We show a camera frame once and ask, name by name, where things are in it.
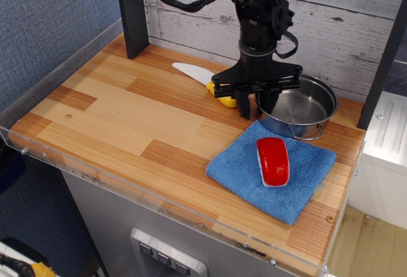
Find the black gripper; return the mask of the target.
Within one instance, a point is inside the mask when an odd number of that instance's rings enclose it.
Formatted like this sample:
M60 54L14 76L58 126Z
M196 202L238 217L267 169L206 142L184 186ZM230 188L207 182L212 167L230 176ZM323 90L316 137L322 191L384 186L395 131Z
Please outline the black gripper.
M300 86L303 72L302 66L278 62L273 55L273 52L253 55L242 51L233 67L212 77L214 96L235 98L240 115L250 119L249 95L259 93L259 108L271 114L282 91Z

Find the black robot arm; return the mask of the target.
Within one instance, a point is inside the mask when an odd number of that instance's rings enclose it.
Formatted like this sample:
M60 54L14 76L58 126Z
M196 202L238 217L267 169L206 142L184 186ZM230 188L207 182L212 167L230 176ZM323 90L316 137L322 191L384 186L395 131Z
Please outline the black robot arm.
M275 61L277 43L282 36L293 43L288 32L294 13L287 0L232 0L240 24L240 58L231 68L212 77L215 97L235 99L240 115L248 119L248 96L254 94L260 107L271 113L279 94L297 88L302 66Z

